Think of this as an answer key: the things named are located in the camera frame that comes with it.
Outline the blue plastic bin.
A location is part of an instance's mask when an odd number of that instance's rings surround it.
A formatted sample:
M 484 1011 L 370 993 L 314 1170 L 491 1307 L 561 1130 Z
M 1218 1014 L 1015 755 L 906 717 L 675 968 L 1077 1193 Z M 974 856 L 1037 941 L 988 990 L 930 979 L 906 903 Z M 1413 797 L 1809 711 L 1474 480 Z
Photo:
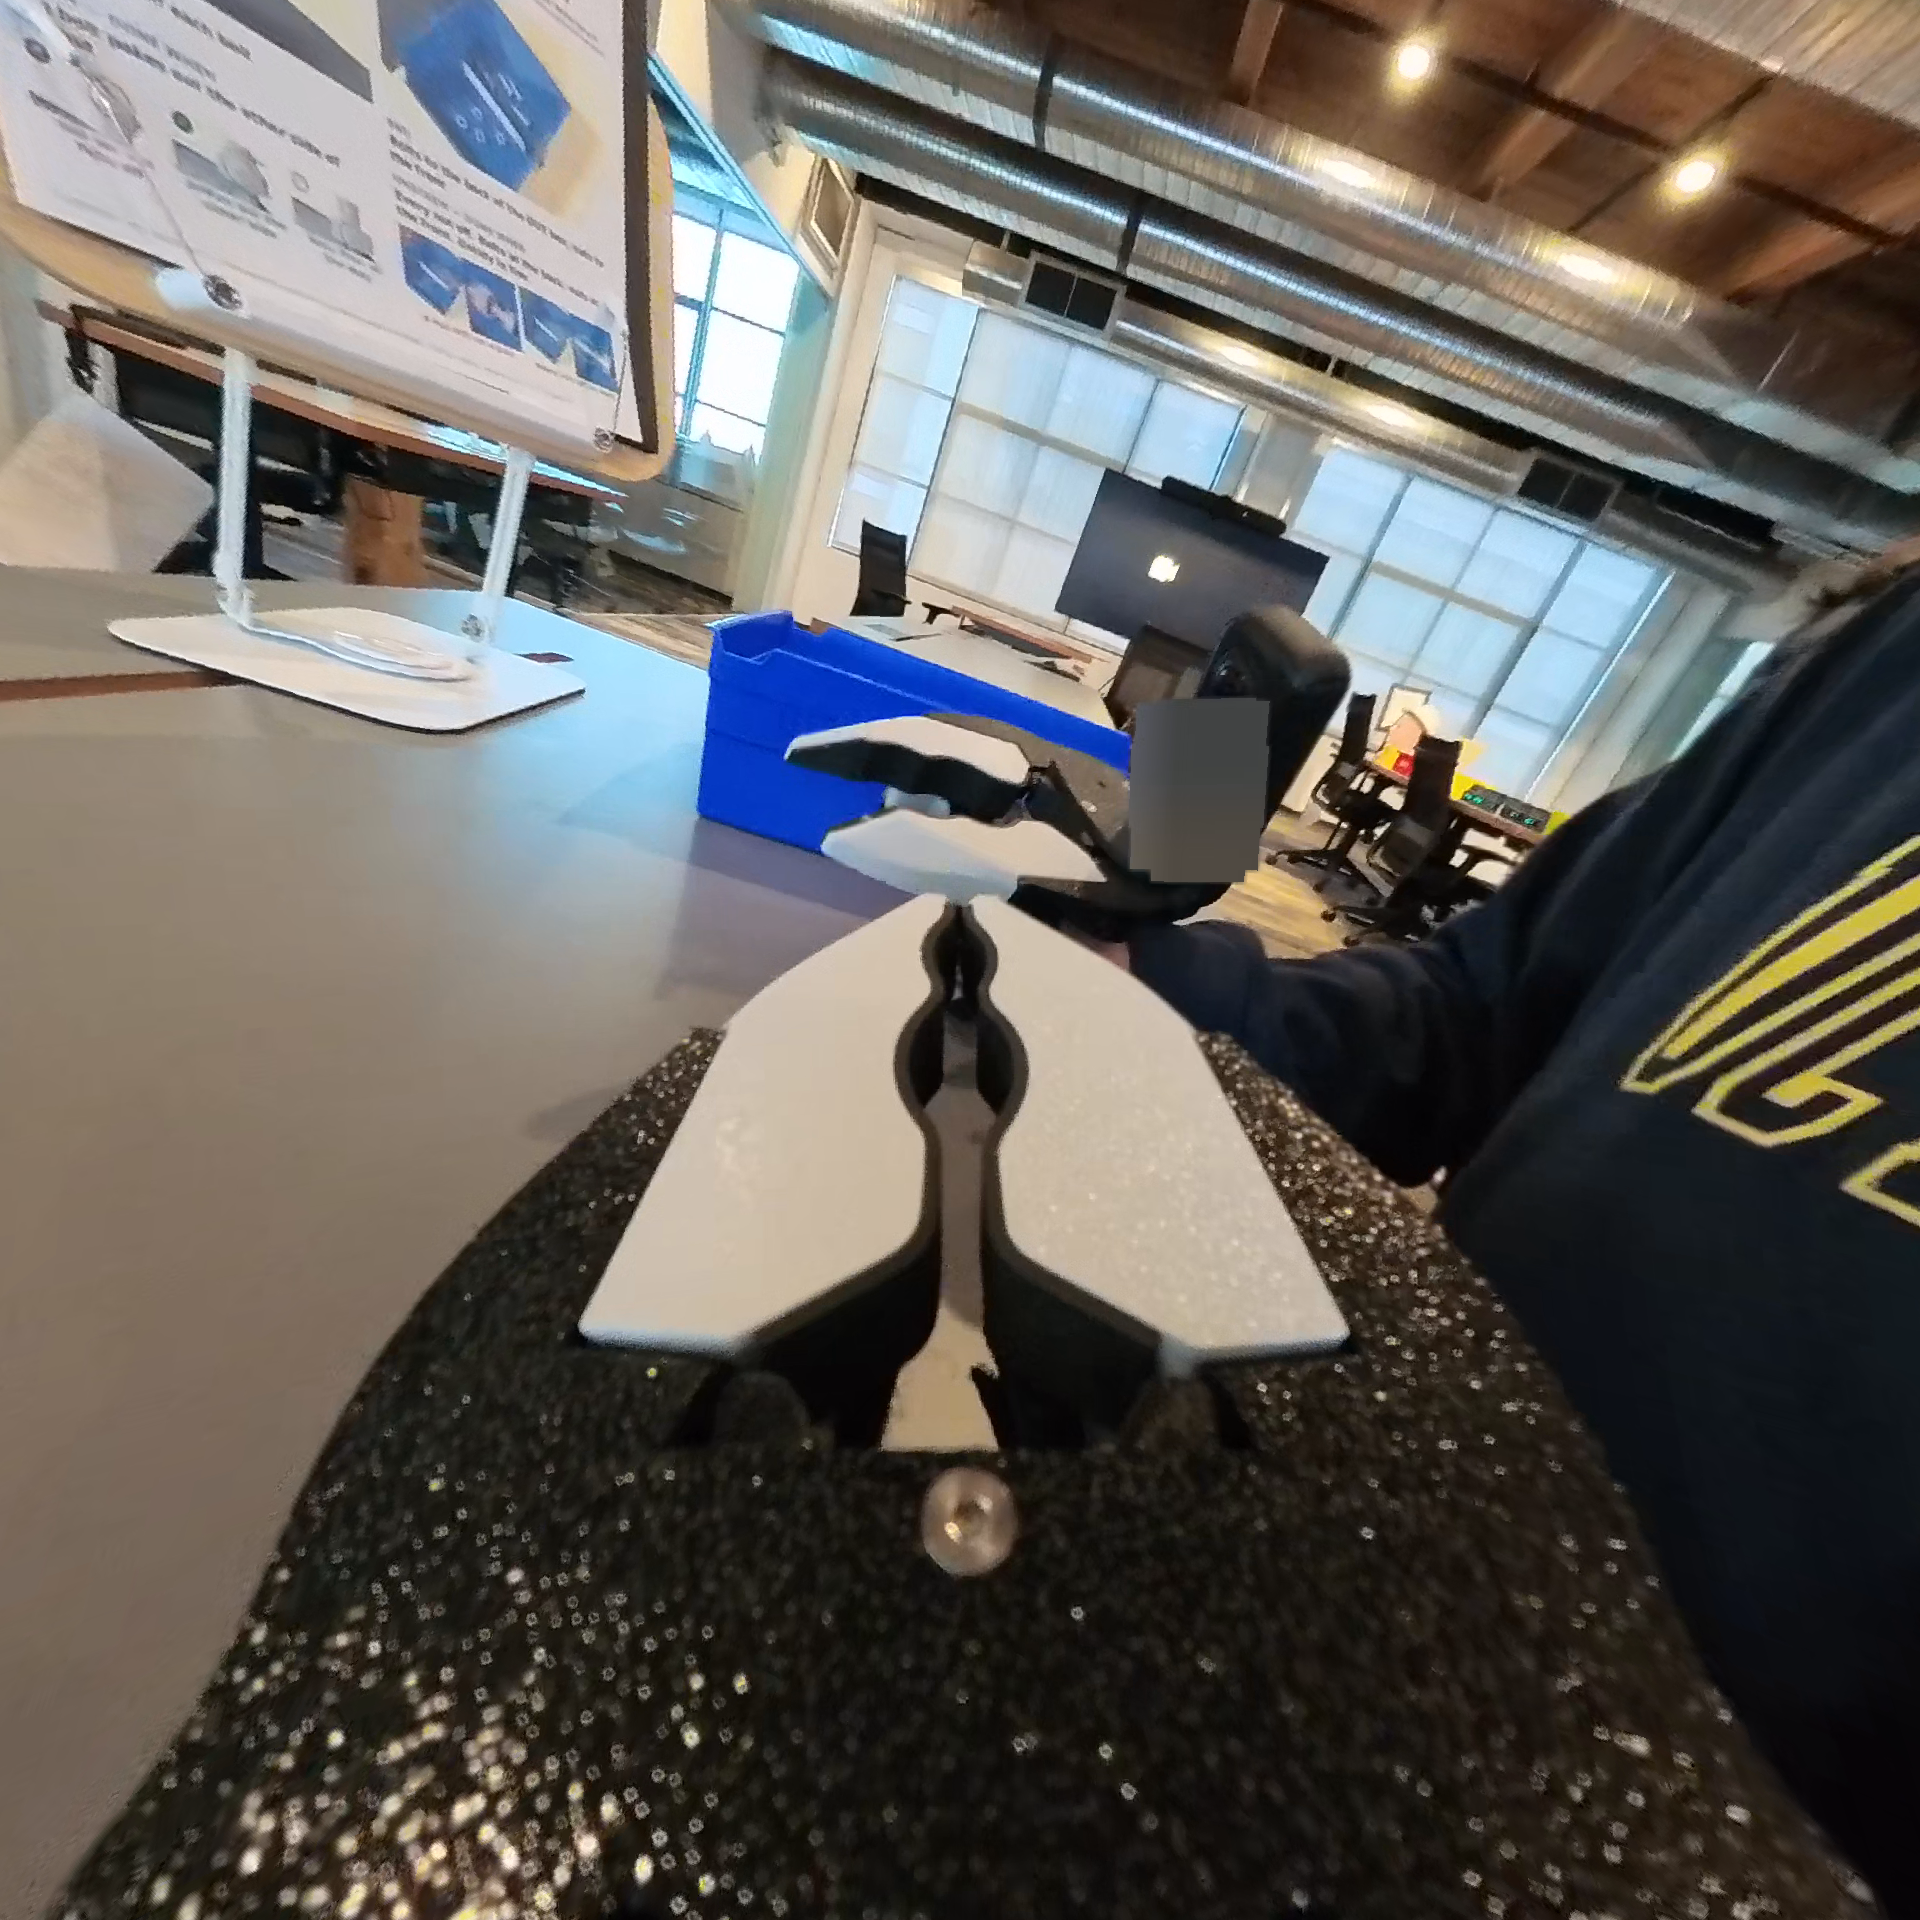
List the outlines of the blue plastic bin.
M 896 716 L 974 716 L 1130 768 L 1130 738 L 1102 700 L 974 633 L 868 638 L 786 610 L 713 625 L 696 812 L 819 851 L 826 829 L 880 812 L 880 786 L 786 763 L 816 731 Z

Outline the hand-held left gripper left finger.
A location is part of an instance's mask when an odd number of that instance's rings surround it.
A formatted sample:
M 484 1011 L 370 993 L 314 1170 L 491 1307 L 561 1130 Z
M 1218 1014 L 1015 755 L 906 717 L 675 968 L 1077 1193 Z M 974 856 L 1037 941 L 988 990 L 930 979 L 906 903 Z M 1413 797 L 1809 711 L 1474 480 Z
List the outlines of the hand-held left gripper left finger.
M 912 899 L 748 1000 L 579 1317 L 594 1347 L 748 1359 L 885 1282 L 939 1226 L 912 1041 L 944 899 Z

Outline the wooden pillar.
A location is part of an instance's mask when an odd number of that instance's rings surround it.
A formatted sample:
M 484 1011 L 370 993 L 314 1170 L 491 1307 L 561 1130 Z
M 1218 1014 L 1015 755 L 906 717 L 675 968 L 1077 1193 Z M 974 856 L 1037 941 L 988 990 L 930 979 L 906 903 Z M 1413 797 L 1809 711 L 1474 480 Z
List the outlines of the wooden pillar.
M 340 572 L 352 586 L 429 587 L 423 495 L 350 475 L 340 492 Z

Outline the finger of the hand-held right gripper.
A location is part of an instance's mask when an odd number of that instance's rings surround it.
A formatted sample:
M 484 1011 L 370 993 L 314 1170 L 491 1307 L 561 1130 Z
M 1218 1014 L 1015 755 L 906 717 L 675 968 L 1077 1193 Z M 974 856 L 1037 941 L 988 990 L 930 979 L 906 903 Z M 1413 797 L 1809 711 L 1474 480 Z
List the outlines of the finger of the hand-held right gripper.
M 944 900 L 1009 900 L 1033 878 L 1077 885 L 1105 876 L 1090 851 L 1041 819 L 988 823 L 912 807 L 833 827 L 820 851 L 851 874 Z
M 1065 804 L 1098 823 L 1122 823 L 1127 775 L 1100 755 L 985 716 L 885 716 L 809 731 L 784 748 L 784 764 L 843 783 L 872 783 L 883 804 L 1014 823 L 1064 819 Z

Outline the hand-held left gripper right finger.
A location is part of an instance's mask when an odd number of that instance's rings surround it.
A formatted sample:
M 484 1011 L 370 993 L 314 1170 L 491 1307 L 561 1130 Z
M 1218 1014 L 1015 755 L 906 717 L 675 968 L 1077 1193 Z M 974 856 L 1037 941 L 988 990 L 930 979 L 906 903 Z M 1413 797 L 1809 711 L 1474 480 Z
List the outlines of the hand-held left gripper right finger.
M 1336 1352 L 1351 1328 L 1198 1033 L 1108 957 L 977 900 L 981 1030 L 1006 1047 L 997 1226 L 1015 1270 L 1165 1375 Z

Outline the person's right forearm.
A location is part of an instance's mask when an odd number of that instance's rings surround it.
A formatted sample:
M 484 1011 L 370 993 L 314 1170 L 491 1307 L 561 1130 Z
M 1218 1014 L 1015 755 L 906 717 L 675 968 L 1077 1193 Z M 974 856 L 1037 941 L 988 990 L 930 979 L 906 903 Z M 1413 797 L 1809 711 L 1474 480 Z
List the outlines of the person's right forearm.
M 1130 971 L 1243 1047 L 1401 1186 L 1461 1170 L 1508 1107 L 1516 928 L 1485 903 L 1418 945 L 1270 957 L 1235 923 L 1147 927 Z

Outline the person's navy printed sweatshirt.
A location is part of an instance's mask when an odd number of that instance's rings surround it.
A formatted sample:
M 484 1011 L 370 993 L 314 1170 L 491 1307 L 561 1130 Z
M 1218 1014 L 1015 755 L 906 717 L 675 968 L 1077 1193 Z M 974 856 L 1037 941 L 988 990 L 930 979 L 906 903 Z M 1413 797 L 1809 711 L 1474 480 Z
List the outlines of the person's navy printed sweatshirt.
M 1916 572 L 1425 957 L 1516 1076 L 1455 1243 L 1747 1731 L 1916 1917 Z

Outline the instruction board on stand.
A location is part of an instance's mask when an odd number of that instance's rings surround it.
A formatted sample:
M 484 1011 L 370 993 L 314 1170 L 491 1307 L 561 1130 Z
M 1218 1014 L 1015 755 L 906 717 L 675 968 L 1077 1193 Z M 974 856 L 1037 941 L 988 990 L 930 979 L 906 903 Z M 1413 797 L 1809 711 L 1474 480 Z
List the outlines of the instruction board on stand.
M 213 351 L 210 606 L 110 633 L 411 733 L 575 702 L 511 593 L 540 476 L 653 476 L 671 179 L 644 4 L 3 4 L 3 239 Z M 485 441 L 464 593 L 273 610 L 249 580 L 270 371 Z

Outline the wall television screen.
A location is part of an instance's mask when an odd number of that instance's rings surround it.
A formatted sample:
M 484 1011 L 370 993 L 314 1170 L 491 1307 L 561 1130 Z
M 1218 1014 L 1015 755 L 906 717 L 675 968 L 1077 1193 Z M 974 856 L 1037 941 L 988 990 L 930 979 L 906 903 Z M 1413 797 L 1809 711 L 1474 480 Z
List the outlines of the wall television screen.
M 1211 652 L 1245 614 L 1305 614 L 1325 568 L 1272 514 L 1105 469 L 1053 610 L 1125 644 L 1155 627 Z

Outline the silver ceiling air duct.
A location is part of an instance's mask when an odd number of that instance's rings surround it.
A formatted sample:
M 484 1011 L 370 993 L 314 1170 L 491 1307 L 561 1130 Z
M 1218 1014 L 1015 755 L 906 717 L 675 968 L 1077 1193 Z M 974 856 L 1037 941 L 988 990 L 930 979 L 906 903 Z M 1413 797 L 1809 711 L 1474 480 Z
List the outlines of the silver ceiling air duct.
M 759 113 L 1270 336 L 1815 537 L 1916 530 L 1916 364 L 981 4 L 734 4 Z

